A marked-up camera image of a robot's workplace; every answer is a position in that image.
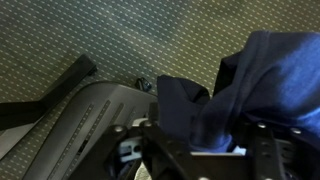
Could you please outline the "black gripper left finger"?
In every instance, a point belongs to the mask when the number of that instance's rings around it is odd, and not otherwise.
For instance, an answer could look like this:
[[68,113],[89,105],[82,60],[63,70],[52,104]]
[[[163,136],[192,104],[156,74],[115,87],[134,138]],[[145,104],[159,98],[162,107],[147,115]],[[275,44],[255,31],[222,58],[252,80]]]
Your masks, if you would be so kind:
[[204,176],[181,143],[146,120],[132,128],[109,126],[68,180],[133,180],[140,164],[153,180],[199,180]]

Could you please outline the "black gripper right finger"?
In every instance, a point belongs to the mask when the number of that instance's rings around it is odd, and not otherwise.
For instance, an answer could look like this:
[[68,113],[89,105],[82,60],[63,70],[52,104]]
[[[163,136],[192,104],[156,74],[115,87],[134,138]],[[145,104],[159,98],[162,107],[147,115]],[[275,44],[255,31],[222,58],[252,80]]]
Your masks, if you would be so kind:
[[252,180],[320,180],[319,138],[302,128],[246,122]]

